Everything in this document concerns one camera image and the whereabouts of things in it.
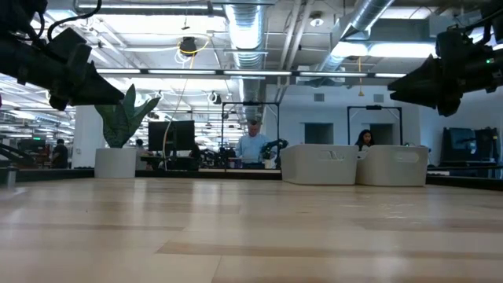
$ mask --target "blue shirt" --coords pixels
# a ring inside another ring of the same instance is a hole
[[[250,137],[249,134],[242,136],[236,146],[236,156],[243,159],[243,163],[258,163],[262,161],[260,150],[269,142],[263,134],[257,134],[255,137]]]

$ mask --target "ceiling duct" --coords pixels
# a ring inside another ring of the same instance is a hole
[[[332,42],[335,44],[332,52],[342,39],[368,39],[370,36],[370,28],[379,20],[384,11],[386,11],[394,1],[395,0],[358,0],[354,6],[354,11],[339,18],[332,29]],[[316,67],[316,71],[334,72],[340,67],[346,57],[333,56],[332,52]],[[333,86],[337,83],[337,81],[327,78],[313,79],[304,82],[305,85],[312,87]]]
[[[236,50],[261,50],[266,7],[257,5],[225,5],[229,19],[229,36]],[[233,53],[234,64],[240,70],[258,70],[263,68],[263,53]],[[263,79],[240,79],[239,91],[242,101],[264,101],[265,81]],[[244,107],[246,120],[261,119],[257,107]]]

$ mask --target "man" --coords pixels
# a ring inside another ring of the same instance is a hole
[[[248,123],[248,134],[242,136],[236,146],[236,156],[241,158],[243,169],[264,169],[260,156],[262,147],[269,142],[263,134],[259,134],[260,124],[256,120]]]
[[[64,146],[64,140],[58,139],[53,150],[52,168],[68,168],[68,149]]]
[[[151,152],[143,147],[143,140],[136,140],[136,170],[147,170],[148,164],[146,161],[141,161],[142,156],[151,156]]]

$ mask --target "wooden floor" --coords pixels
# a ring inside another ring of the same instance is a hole
[[[0,282],[503,282],[503,194],[137,178],[0,192]]]

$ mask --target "green leaf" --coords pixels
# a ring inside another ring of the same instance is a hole
[[[105,140],[108,143],[108,146],[111,148],[120,148],[120,141],[117,138],[116,133],[113,131],[113,129],[107,125],[103,125],[103,137],[105,137]]]
[[[112,148],[120,147],[120,142],[117,139],[117,134],[114,131],[114,125],[116,124],[115,117],[115,105],[95,105],[97,112],[103,119],[103,137],[107,141],[108,145]]]
[[[145,115],[149,114],[156,106],[157,103],[159,103],[160,97],[151,99],[150,101],[144,103],[142,106],[137,107],[136,111],[134,112],[134,117],[133,119],[130,120],[130,135],[133,136],[133,134],[136,132],[136,130],[140,127],[141,122],[143,118],[145,118]]]
[[[123,100],[124,112],[127,118],[133,118],[134,116],[134,102],[136,101],[136,88],[132,84],[126,92],[126,97]]]
[[[129,140],[129,138],[131,138],[132,136],[129,135],[129,126],[130,126],[129,119],[127,118],[126,111],[123,105],[116,106],[114,122],[115,124],[110,127],[116,133],[117,140],[120,143],[119,148],[122,148],[123,145],[127,142],[127,140]]]
[[[95,105],[94,108],[103,119],[103,123],[113,123],[115,105]]]

